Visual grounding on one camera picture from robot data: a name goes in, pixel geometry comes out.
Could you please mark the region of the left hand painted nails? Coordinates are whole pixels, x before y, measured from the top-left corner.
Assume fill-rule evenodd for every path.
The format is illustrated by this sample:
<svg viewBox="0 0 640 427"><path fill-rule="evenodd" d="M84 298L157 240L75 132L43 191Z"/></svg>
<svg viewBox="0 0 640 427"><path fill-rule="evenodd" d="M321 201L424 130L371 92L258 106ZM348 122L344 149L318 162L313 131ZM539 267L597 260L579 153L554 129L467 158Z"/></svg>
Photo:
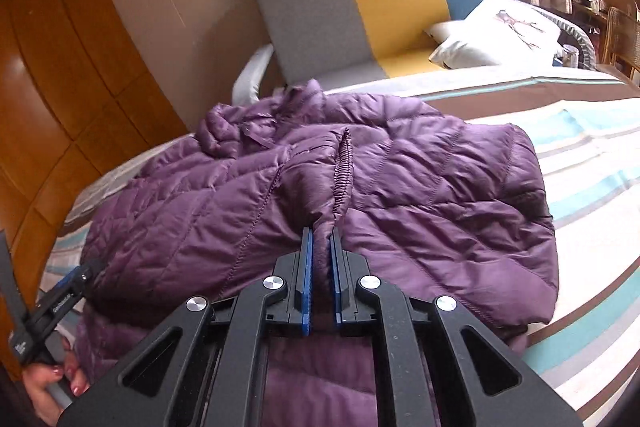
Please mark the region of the left hand painted nails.
<svg viewBox="0 0 640 427"><path fill-rule="evenodd" d="M50 386L66 378L75 397L79 397L90 388L87 375L80 367L72 344L64 336L61 337L61 343L65 355L62 364L32 363L24 367L22 372L22 381L35 413L47 426L55 426L63 412L62 407L50 394Z"/></svg>

